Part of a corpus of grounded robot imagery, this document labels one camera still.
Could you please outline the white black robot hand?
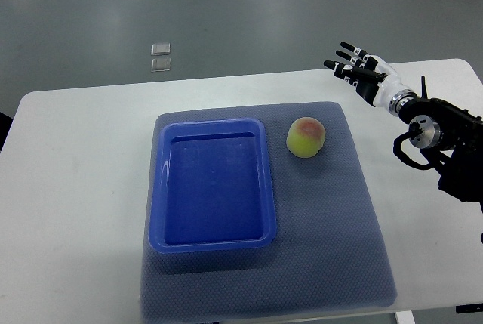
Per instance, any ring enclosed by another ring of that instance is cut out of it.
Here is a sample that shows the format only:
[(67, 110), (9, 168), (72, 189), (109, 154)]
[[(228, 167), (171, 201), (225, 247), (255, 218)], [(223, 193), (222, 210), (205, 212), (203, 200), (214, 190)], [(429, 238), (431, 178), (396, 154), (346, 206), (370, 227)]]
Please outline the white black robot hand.
[(397, 115), (398, 105), (405, 99), (412, 100), (416, 94), (401, 82), (399, 74), (381, 57), (366, 50), (341, 42), (336, 55), (343, 62), (326, 60), (324, 66), (336, 78), (351, 85), (356, 94), (373, 107), (381, 107)]

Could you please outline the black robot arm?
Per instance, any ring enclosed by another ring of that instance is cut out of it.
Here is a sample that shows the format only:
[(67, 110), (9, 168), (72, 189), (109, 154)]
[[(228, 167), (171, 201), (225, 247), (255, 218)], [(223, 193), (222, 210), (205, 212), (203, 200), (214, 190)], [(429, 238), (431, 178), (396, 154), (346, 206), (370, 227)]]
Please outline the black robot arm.
[(438, 172), (438, 188), (448, 195), (482, 204), (482, 117), (429, 98), (424, 76), (421, 93), (404, 90), (389, 102), (389, 111), (408, 125), (394, 140), (394, 155), (409, 167)]

